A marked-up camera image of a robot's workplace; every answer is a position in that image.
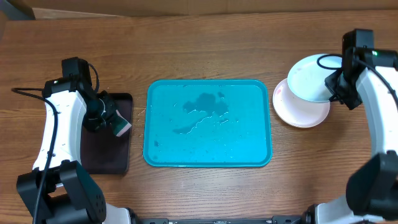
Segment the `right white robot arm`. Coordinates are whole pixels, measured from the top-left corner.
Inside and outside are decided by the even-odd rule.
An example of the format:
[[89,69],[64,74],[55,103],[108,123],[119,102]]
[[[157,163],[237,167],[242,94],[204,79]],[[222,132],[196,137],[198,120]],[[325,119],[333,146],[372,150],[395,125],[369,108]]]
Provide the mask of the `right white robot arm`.
[[329,101],[364,105],[371,159],[348,180],[345,194],[308,207],[301,223],[376,223],[397,220],[397,52],[374,47],[369,29],[342,40],[341,67],[325,78]]

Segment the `green and pink sponge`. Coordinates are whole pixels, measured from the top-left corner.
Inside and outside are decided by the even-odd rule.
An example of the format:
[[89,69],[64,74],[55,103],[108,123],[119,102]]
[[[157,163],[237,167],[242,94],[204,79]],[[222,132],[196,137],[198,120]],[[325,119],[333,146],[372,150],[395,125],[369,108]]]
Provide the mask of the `green and pink sponge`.
[[131,123],[128,122],[118,110],[116,110],[112,120],[111,127],[113,129],[113,134],[117,137],[122,136],[131,128]]

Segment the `light blue rimmed plate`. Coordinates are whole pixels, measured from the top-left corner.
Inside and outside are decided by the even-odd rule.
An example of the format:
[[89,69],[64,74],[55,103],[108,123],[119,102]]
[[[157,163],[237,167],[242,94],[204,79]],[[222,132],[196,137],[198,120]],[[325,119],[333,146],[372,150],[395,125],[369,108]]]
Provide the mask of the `light blue rimmed plate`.
[[299,98],[314,102],[326,103],[332,96],[325,86],[325,78],[341,67],[341,57],[327,56],[317,61],[326,54],[315,54],[305,57],[298,61],[289,71],[287,83],[296,96]]

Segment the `white plate with sauce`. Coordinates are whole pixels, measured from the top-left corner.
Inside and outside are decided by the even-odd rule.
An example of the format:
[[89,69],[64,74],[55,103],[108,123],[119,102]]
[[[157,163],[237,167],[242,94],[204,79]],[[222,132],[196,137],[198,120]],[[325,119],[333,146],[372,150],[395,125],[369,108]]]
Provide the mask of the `white plate with sauce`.
[[322,123],[330,112],[330,103],[313,103],[297,97],[287,79],[275,88],[272,104],[281,120],[297,128],[311,128]]

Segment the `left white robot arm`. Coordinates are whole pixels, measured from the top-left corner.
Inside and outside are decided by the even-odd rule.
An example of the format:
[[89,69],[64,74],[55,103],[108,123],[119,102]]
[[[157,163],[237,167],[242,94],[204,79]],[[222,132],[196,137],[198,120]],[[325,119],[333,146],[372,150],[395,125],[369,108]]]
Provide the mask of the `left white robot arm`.
[[111,95],[99,92],[86,60],[62,60],[62,77],[40,89],[46,119],[32,171],[19,175],[17,192],[33,223],[138,223],[130,208],[106,203],[102,190],[81,165],[81,130],[110,127],[116,137],[131,129]]

